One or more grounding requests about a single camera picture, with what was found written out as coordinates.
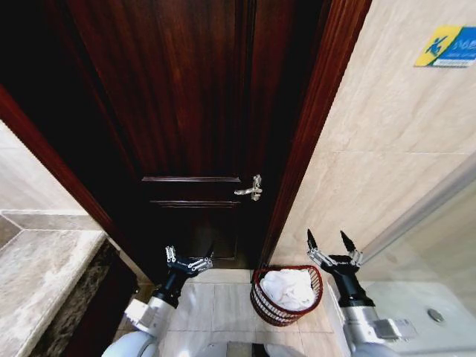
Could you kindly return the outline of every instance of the silver door lever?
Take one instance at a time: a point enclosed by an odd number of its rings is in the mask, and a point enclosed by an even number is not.
[[[235,195],[242,196],[251,194],[251,199],[253,201],[257,201],[261,197],[262,189],[260,188],[261,185],[261,176],[255,175],[253,176],[253,187],[247,188],[246,190],[235,190]]]

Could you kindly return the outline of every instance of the marble countertop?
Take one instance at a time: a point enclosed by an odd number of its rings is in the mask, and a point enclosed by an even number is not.
[[[105,239],[102,231],[22,231],[0,250],[0,345],[27,356]]]

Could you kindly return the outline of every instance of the tiled floor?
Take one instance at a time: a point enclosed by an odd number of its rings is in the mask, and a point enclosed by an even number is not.
[[[274,327],[261,320],[251,305],[249,274],[213,269],[188,280],[161,356],[193,357],[210,343],[227,341],[285,344],[308,357],[341,356],[322,303],[297,324]],[[141,288],[136,298],[147,302],[152,286]],[[131,329],[123,321],[116,338]]]

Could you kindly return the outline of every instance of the wooden door frame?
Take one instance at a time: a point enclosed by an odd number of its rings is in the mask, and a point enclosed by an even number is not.
[[[259,266],[276,248],[372,0],[332,0],[295,135],[268,225]]]
[[[371,3],[371,0],[329,1],[324,33],[281,176],[280,189],[260,255],[260,266],[269,264]],[[0,86],[0,115],[25,146],[109,236],[119,245],[128,245],[119,225],[61,159],[3,86]]]

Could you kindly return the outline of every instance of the white cloth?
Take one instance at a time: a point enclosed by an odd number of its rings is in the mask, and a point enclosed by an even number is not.
[[[305,310],[315,301],[311,276],[307,270],[269,271],[261,279],[260,285],[274,303],[287,310]]]

